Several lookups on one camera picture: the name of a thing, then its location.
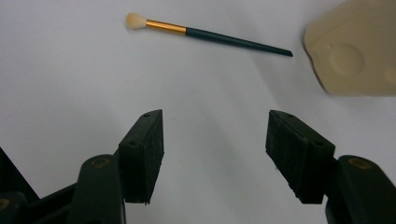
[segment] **dark green brush handle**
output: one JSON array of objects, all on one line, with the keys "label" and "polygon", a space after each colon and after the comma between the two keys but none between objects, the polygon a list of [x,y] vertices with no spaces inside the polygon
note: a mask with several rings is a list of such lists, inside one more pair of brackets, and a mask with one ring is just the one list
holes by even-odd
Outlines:
[{"label": "dark green brush handle", "polygon": [[203,30],[198,30],[194,28],[187,27],[186,28],[186,35],[198,39],[203,39],[207,41],[212,41],[220,44],[227,44],[227,45],[232,45],[232,46],[237,46],[245,49],[256,49],[256,50],[262,50],[266,52],[271,52],[275,54],[281,54],[281,55],[286,55],[292,57],[293,54],[291,53],[290,50],[286,49],[279,49],[271,46],[267,46],[264,44],[259,44],[255,42],[251,42],[248,40],[244,39],[239,39],[235,38],[232,36],[228,35],[220,35],[208,31],[203,31]]}]

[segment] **gold ferrule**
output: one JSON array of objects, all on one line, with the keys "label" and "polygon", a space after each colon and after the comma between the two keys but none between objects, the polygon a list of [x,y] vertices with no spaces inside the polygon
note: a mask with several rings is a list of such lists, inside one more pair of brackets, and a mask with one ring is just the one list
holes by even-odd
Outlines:
[{"label": "gold ferrule", "polygon": [[156,30],[162,30],[162,31],[169,32],[169,33],[176,34],[176,35],[185,35],[186,34],[186,27],[174,25],[171,23],[161,22],[161,21],[147,20],[146,27],[156,29]]}]

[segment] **beige object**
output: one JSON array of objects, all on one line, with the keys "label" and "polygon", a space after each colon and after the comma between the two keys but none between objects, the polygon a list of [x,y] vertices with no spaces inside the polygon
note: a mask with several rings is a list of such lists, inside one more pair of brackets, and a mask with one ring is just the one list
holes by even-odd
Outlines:
[{"label": "beige object", "polygon": [[307,26],[304,44],[329,93],[396,95],[396,0],[346,0]]}]

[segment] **cream-colored bristles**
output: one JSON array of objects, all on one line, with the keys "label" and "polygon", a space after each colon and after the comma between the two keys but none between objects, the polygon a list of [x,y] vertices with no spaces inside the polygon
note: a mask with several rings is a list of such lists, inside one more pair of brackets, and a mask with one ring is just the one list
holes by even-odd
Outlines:
[{"label": "cream-colored bristles", "polygon": [[146,27],[147,19],[136,13],[129,13],[126,17],[126,25],[132,29],[139,29]]}]

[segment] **white surface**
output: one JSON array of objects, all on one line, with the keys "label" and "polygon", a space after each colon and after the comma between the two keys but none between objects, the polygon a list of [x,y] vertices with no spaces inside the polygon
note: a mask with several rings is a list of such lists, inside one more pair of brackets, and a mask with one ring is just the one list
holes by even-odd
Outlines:
[{"label": "white surface", "polygon": [[[282,110],[337,158],[368,158],[396,182],[396,98],[326,94],[302,46],[307,23],[341,2],[0,1],[0,146],[43,197],[161,108],[163,166],[128,223],[326,223],[324,204],[300,204],[264,146],[268,112]],[[294,57],[128,31],[132,11]]]}]

